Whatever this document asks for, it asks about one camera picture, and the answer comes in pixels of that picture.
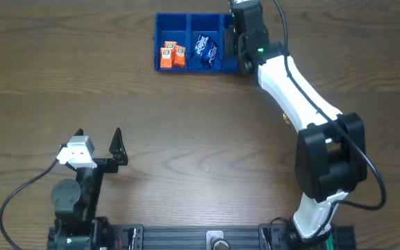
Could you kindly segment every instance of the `orange packet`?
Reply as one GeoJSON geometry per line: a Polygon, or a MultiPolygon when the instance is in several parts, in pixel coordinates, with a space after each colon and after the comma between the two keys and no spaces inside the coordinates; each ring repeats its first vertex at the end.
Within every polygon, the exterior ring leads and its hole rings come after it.
{"type": "Polygon", "coordinates": [[[173,54],[170,48],[160,49],[160,68],[172,68],[173,54]]]}
{"type": "Polygon", "coordinates": [[[174,65],[185,67],[186,64],[186,48],[180,45],[175,46],[174,65]]]}
{"type": "Polygon", "coordinates": [[[175,46],[177,45],[177,42],[172,42],[172,41],[166,41],[165,42],[165,48],[172,49],[172,56],[174,56],[175,52],[175,46]]]}

